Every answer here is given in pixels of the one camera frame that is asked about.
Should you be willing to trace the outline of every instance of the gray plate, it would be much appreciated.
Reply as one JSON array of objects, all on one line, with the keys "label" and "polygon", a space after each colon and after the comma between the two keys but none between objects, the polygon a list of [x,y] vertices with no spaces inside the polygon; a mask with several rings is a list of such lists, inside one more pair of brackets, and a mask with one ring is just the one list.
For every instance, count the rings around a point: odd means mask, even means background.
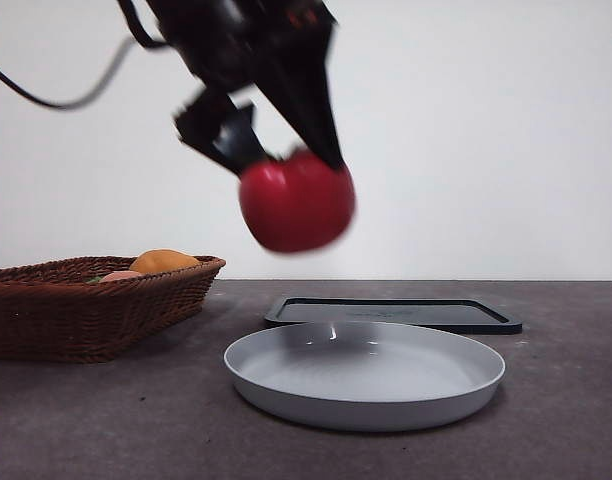
[{"label": "gray plate", "polygon": [[224,361],[241,395],[279,417],[356,431],[434,427],[491,399],[505,370],[490,347],[382,322],[290,325],[237,340]]}]

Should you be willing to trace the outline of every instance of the table surface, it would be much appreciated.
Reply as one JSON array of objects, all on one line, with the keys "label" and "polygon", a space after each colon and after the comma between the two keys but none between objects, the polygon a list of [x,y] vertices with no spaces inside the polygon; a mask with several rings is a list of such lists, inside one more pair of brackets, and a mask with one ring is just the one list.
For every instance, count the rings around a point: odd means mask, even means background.
[{"label": "table surface", "polygon": [[[469,298],[524,322],[493,400],[397,434],[292,424],[222,354],[280,296]],[[612,282],[216,281],[203,312],[97,365],[0,361],[0,479],[612,479]]]}]

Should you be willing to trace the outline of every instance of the white backdrop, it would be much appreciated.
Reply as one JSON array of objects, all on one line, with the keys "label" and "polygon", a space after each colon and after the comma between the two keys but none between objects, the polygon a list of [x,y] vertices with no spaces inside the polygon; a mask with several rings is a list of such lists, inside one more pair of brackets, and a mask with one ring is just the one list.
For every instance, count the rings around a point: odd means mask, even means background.
[{"label": "white backdrop", "polygon": [[[221,278],[612,279],[612,0],[327,5],[358,195],[344,238],[259,247],[237,179],[176,138],[199,82],[175,52],[135,48],[80,112],[0,84],[0,267],[168,247],[225,258]],[[113,0],[0,0],[0,67],[50,99],[85,91],[126,35]],[[295,134],[248,96],[285,153]]]}]

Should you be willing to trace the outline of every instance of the wicker basket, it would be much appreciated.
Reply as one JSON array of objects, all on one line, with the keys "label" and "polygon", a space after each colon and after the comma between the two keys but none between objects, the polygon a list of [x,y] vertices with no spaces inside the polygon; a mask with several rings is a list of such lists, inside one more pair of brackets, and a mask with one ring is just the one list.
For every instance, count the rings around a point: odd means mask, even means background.
[{"label": "wicker basket", "polygon": [[226,262],[115,282],[86,281],[126,270],[134,258],[82,257],[0,270],[0,359],[95,363],[198,313]]}]

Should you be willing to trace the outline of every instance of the red fruit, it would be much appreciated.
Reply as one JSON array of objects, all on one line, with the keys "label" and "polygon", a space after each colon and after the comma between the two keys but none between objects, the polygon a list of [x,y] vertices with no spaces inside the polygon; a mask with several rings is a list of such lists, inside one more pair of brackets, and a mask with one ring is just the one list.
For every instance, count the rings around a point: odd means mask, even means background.
[{"label": "red fruit", "polygon": [[322,247],[348,226],[355,191],[348,168],[333,170],[309,150],[265,159],[240,175],[239,203],[255,239],[275,252]]}]

